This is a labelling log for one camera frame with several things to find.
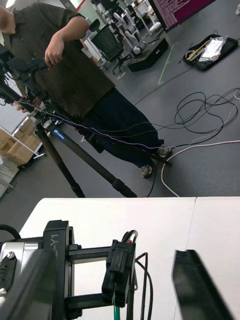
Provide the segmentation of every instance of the plastic bag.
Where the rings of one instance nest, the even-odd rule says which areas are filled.
[[[219,36],[209,40],[198,62],[216,61],[221,55],[227,36]]]

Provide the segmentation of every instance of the computer screen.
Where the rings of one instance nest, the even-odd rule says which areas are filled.
[[[149,0],[166,32],[175,28],[215,0]]]

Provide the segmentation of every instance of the short sleeve shirt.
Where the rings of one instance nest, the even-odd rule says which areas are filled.
[[[44,58],[52,36],[70,19],[80,16],[45,3],[34,3],[13,13],[15,34],[3,33],[4,45],[16,58],[26,62]],[[48,72],[36,72],[35,82],[71,116],[83,118],[115,85],[82,52],[78,42],[66,42],[63,60]]]

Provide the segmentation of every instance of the black clamp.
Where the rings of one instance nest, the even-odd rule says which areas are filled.
[[[106,260],[106,273],[102,284],[103,299],[117,307],[126,305],[129,287],[134,281],[135,243],[113,240]]]

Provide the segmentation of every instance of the person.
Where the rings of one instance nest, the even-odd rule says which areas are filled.
[[[124,141],[97,136],[106,151],[135,164],[141,176],[147,178],[154,164],[149,153],[164,158],[171,148],[159,140],[158,132],[145,115],[82,52],[82,46],[79,48],[77,43],[88,29],[81,14],[50,4],[37,2],[13,13],[0,6],[0,31],[5,47],[26,62],[44,57],[49,67],[48,72],[36,72],[34,80],[38,87],[46,90],[75,122]],[[24,95],[23,84],[17,85]],[[142,144],[149,153],[127,143]]]

